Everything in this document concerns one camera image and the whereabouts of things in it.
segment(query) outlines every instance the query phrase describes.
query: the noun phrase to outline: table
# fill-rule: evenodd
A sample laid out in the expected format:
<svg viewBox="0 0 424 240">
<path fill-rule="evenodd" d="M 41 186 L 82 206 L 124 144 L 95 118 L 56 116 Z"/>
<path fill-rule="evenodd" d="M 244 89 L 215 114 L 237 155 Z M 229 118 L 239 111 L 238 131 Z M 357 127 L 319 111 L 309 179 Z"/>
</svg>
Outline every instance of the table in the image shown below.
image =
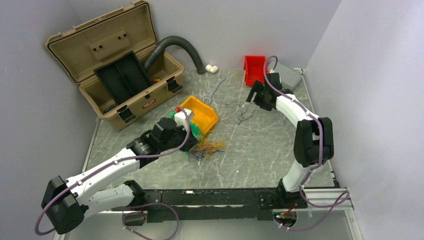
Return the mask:
<svg viewBox="0 0 424 240">
<path fill-rule="evenodd" d="M 185 152 L 178 151 L 161 157 L 142 169 L 112 182 L 116 187 L 127 180 L 136 180 L 143 189 L 213 189 L 213 188 L 266 188 L 277 186 L 295 161 L 293 145 L 295 126 L 280 112 L 266 111 L 246 103 L 250 87 L 244 83 L 242 69 L 223 69 L 226 80 L 220 85 L 210 104 L 219 116 L 219 122 L 208 140 L 223 140 L 226 148 L 201 161 L 193 161 Z M 167 117 L 188 96 L 202 99 L 218 82 L 218 74 L 198 75 L 195 70 L 183 74 L 183 90 L 162 103 L 122 131 L 114 130 L 106 121 L 100 121 L 95 131 L 89 157 L 84 165 L 88 170 L 118 153 L 134 138 L 151 129 Z M 305 82 L 294 90 L 296 97 L 312 109 Z M 238 123 L 240 108 L 250 119 Z M 334 187 L 334 174 L 329 161 L 315 172 L 307 187 Z"/>
</svg>

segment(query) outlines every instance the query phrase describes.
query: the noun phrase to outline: open toolbox lid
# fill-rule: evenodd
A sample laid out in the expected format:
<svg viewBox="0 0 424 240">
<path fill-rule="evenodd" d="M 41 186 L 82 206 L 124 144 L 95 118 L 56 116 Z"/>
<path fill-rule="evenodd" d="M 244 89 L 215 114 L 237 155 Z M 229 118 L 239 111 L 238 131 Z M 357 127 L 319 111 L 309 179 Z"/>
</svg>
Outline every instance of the open toolbox lid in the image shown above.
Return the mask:
<svg viewBox="0 0 424 240">
<path fill-rule="evenodd" d="M 143 0 L 51 36 L 45 46 L 75 83 L 122 55 L 157 42 L 149 4 Z"/>
</svg>

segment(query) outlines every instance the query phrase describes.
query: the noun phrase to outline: tan toolbox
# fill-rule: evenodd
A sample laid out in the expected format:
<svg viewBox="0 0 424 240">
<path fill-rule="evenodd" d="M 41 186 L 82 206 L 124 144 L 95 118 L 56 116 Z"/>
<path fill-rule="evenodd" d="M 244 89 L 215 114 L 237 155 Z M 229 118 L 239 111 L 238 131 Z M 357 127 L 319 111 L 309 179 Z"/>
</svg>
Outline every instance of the tan toolbox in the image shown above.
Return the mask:
<svg viewBox="0 0 424 240">
<path fill-rule="evenodd" d="M 184 67 L 164 52 L 147 73 L 150 79 L 161 80 L 108 112 L 115 101 L 93 71 L 130 51 L 143 63 L 156 43 L 149 4 L 139 0 L 51 36 L 45 46 L 79 84 L 96 114 L 120 131 L 179 93 L 181 89 L 172 92 L 168 85 L 175 80 L 182 86 Z"/>
</svg>

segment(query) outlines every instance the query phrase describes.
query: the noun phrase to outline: yellow bin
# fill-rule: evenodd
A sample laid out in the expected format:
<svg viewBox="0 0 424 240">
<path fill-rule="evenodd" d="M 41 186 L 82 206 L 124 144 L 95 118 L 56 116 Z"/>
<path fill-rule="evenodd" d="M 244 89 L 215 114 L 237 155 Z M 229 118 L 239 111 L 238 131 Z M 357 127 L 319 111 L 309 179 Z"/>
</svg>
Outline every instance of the yellow bin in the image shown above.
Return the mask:
<svg viewBox="0 0 424 240">
<path fill-rule="evenodd" d="M 206 136 L 211 128 L 220 120 L 212 107 L 204 104 L 193 95 L 189 96 L 180 106 L 185 109 L 190 109 L 194 113 L 191 122 L 198 126 L 204 136 Z"/>
</svg>

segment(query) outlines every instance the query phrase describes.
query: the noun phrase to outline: metal frame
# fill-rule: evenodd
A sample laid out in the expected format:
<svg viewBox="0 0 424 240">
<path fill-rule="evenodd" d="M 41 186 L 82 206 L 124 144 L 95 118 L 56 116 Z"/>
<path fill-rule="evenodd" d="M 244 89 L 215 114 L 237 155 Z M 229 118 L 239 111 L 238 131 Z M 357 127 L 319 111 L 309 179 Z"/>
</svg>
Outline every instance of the metal frame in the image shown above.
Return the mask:
<svg viewBox="0 0 424 240">
<path fill-rule="evenodd" d="M 305 82 L 305 77 L 304 77 L 305 70 L 301 69 L 301 68 L 297 68 L 297 70 L 299 70 L 299 72 L 302 76 L 302 83 L 305 86 L 306 94 L 307 94 L 308 99 L 309 99 L 311 110 L 314 112 L 315 110 L 314 110 L 314 107 L 312 105 L 311 97 L 309 95 L 309 91 L 308 91 L 308 88 L 307 88 L 306 82 Z M 95 124 L 95 127 L 94 127 L 93 136 L 91 138 L 91 142 L 90 142 L 90 145 L 89 145 L 89 148 L 88 148 L 88 151 L 87 151 L 87 155 L 85 157 L 85 161 L 84 161 L 84 164 L 83 164 L 83 167 L 82 167 L 82 171 L 81 171 L 82 173 L 85 172 L 85 170 L 87 168 L 88 161 L 89 161 L 89 158 L 90 158 L 90 155 L 91 155 L 91 152 L 92 152 L 92 148 L 93 148 L 93 143 L 94 143 L 94 140 L 96 138 L 96 133 L 99 129 L 99 125 L 100 125 L 100 119 L 97 118 L 96 124 Z M 333 168 L 331 167 L 330 160 L 328 160 L 328 164 L 329 164 L 329 167 L 330 167 L 331 176 L 334 179 L 335 187 L 331 187 L 331 188 L 317 187 L 317 188 L 305 188 L 304 189 L 305 194 L 306 194 L 307 198 L 309 199 L 309 201 L 311 201 L 312 203 L 314 203 L 316 205 L 332 204 L 332 203 L 334 203 L 336 198 L 342 192 L 344 192 L 346 190 L 345 188 L 339 188 L 339 184 L 338 184 L 336 177 L 334 175 Z M 166 190 L 166 189 L 163 189 L 163 190 L 146 190 L 146 191 L 163 192 L 163 191 L 175 191 L 175 189 L 172 189 L 172 190 Z M 182 189 L 180 191 L 181 191 L 182 194 L 183 193 L 191 194 L 195 190 Z M 200 208 L 200 207 L 206 207 L 206 206 L 221 208 L 221 207 L 225 207 L 225 206 L 241 207 L 243 205 L 228 204 L 228 205 L 224 205 L 224 206 L 223 205 L 212 205 L 212 206 L 211 205 L 173 205 L 173 206 L 175 206 L 177 208 L 181 208 L 181 207 L 182 208 Z M 315 211 L 327 211 L 327 210 L 328 210 L 327 208 L 316 208 L 316 207 L 313 207 L 313 206 L 310 206 L 310 205 L 308 206 L 308 208 L 296 208 L 296 211 L 309 211 L 310 216 L 312 216 L 313 212 L 315 212 Z M 278 212 L 287 211 L 287 209 L 286 208 L 284 208 L 284 209 L 280 208 L 280 209 L 273 209 L 272 211 L 275 212 L 275 213 L 278 213 Z M 351 199 L 349 199 L 349 200 L 345 201 L 344 203 L 336 206 L 333 209 L 333 211 L 344 211 L 345 215 L 346 215 L 347 222 L 349 224 L 350 232 L 352 234 L 352 239 L 363 240 L 363 236 L 362 236 L 358 221 L 357 221 L 355 213 L 354 213 L 354 206 L 353 206 Z M 130 212 L 131 211 L 117 211 L 117 210 L 112 211 L 112 210 L 109 210 L 109 211 L 100 212 L 98 214 L 122 215 L 124 213 L 130 213 Z M 66 238 L 66 234 L 59 235 L 59 234 L 57 234 L 57 232 L 55 232 L 53 240 L 65 240 L 65 238 Z"/>
</svg>

